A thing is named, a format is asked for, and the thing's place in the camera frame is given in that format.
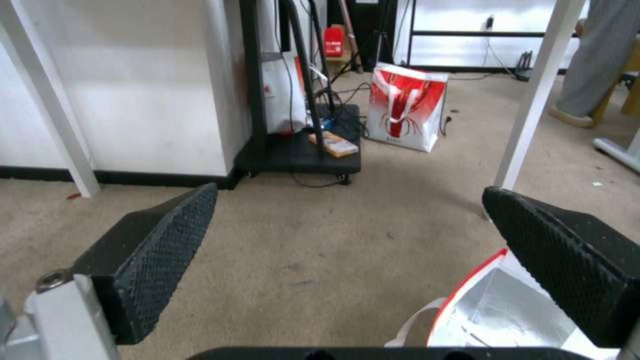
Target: person's leg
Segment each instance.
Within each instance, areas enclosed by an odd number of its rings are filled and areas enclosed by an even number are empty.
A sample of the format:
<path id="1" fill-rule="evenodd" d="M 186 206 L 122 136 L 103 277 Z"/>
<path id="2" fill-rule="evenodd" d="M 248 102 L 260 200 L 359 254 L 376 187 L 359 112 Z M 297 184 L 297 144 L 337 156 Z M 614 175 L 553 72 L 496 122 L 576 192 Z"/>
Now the person's leg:
<path id="1" fill-rule="evenodd" d="M 591 0 L 584 34 L 554 111 L 588 116 L 623 70 L 638 29 L 640 0 Z"/>

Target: wooden chair leg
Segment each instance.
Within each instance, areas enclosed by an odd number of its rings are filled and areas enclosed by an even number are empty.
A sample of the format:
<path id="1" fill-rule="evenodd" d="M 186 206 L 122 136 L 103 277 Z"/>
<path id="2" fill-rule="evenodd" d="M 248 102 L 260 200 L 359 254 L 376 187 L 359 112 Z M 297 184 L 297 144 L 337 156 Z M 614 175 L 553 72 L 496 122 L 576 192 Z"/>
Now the wooden chair leg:
<path id="1" fill-rule="evenodd" d="M 640 117 L 640 79 L 636 79 L 620 112 L 631 117 Z"/>
<path id="2" fill-rule="evenodd" d="M 616 84 L 611 85 L 607 93 L 600 101 L 600 104 L 598 104 L 598 107 L 593 110 L 593 113 L 591 113 L 591 119 L 593 119 L 593 123 L 590 127 L 596 127 L 602 122 L 604 111 L 607 109 L 607 105 L 609 105 L 609 99 L 611 99 L 611 95 L 613 94 L 613 90 L 615 89 L 615 87 Z"/>

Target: bag handle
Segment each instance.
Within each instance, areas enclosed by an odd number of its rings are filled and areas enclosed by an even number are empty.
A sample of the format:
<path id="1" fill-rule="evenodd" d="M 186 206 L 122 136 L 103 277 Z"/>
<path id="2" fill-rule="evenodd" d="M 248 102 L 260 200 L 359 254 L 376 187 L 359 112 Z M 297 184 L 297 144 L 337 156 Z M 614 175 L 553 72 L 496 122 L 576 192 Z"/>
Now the bag handle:
<path id="1" fill-rule="evenodd" d="M 415 319 L 417 319 L 420 314 L 422 314 L 427 310 L 440 309 L 442 307 L 442 304 L 444 304 L 445 300 L 447 300 L 447 298 L 445 297 L 435 299 L 429 304 L 426 304 L 425 306 L 423 306 L 420 310 L 416 311 L 415 314 L 411 315 L 411 317 L 404 322 L 400 330 L 398 330 L 396 338 L 388 341 L 385 344 L 385 347 L 403 347 L 404 343 L 406 342 L 406 336 L 409 335 L 409 331 L 413 327 L 413 323 L 415 322 Z"/>

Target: black textured gripper pad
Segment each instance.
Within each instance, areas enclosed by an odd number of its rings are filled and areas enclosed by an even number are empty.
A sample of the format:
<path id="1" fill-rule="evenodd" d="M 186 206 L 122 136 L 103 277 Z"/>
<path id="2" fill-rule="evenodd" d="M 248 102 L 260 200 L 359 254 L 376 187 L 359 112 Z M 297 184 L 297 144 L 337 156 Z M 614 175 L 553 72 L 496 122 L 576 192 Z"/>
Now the black textured gripper pad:
<path id="1" fill-rule="evenodd" d="M 596 346 L 622 347 L 640 313 L 640 247 L 593 215 L 500 188 L 486 188 L 483 204 L 509 249 L 584 334 Z"/>
<path id="2" fill-rule="evenodd" d="M 154 208 L 126 214 L 72 267 L 89 275 L 116 344 L 154 329 L 200 247 L 217 188 L 203 185 Z"/>

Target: cart wheel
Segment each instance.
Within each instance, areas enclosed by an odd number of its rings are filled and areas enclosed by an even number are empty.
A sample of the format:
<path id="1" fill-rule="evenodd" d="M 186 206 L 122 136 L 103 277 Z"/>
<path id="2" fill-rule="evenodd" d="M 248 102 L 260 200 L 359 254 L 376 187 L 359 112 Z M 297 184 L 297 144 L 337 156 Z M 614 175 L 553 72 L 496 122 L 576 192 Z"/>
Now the cart wheel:
<path id="1" fill-rule="evenodd" d="M 340 181 L 340 185 L 349 185 L 351 184 L 351 178 L 349 177 L 349 174 L 340 174 L 336 176 L 338 178 L 338 180 Z"/>

